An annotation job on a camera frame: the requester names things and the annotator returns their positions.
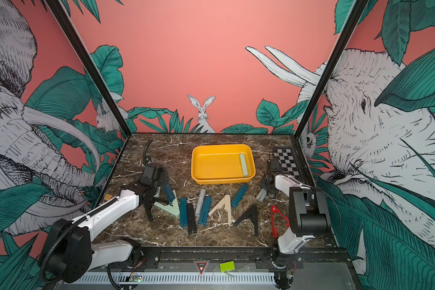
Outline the yellow plastic storage tray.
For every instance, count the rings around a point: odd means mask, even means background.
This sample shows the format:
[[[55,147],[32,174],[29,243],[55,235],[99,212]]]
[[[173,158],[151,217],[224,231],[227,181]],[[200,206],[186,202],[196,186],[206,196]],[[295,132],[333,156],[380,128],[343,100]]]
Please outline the yellow plastic storage tray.
[[[246,158],[249,176],[244,177],[239,155]],[[197,146],[192,151],[191,175],[197,184],[233,184],[251,181],[256,175],[252,150],[245,144]]]

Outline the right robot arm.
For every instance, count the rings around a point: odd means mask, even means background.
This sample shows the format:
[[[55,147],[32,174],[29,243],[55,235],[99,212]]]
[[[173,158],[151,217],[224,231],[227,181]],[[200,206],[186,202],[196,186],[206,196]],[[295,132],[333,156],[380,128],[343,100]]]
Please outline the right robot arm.
[[[267,171],[260,181],[260,186],[268,193],[282,192],[289,199],[289,227],[277,239],[280,253],[297,253],[307,241],[330,232],[331,219],[326,193],[283,172],[282,166],[275,158],[267,161]]]

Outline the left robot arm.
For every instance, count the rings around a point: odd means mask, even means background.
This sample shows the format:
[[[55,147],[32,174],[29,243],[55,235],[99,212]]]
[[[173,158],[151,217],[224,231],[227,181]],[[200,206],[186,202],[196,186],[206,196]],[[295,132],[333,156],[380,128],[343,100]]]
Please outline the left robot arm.
[[[92,211],[72,220],[60,219],[48,233],[39,257],[39,280],[51,284],[59,280],[73,283],[86,272],[112,263],[138,266],[144,259],[141,245],[123,238],[94,244],[95,238],[129,211],[145,208],[149,221],[154,203],[168,205],[175,195],[167,182],[167,170],[158,163],[148,163],[141,175],[119,188],[115,197]]]

